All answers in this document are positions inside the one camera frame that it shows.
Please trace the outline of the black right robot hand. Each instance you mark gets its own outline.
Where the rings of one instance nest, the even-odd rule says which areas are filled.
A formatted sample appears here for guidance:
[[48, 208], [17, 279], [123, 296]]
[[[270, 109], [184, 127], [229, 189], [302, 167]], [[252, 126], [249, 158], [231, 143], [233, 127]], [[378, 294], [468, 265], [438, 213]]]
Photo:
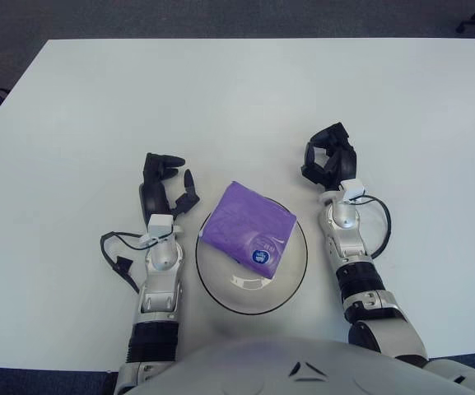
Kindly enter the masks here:
[[[342, 123], [335, 123], [317, 132], [307, 142], [301, 174], [326, 191], [339, 190], [344, 180], [356, 177], [356, 151], [348, 141], [349, 135]], [[315, 161], [315, 150], [323, 149], [327, 160], [324, 165]]]

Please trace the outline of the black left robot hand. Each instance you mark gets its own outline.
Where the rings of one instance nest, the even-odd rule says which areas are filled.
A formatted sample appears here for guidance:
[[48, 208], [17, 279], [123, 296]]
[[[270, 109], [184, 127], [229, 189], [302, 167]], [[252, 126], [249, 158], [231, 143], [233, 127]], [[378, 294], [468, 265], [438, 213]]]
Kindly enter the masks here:
[[139, 186], [139, 197], [144, 222], [147, 225], [153, 214], [171, 215], [176, 219], [187, 213], [199, 201], [190, 170], [184, 172], [184, 193], [175, 200], [171, 207], [163, 182], [175, 177], [179, 167], [185, 165], [185, 159], [178, 156], [158, 155], [147, 153], [143, 166], [143, 182]]

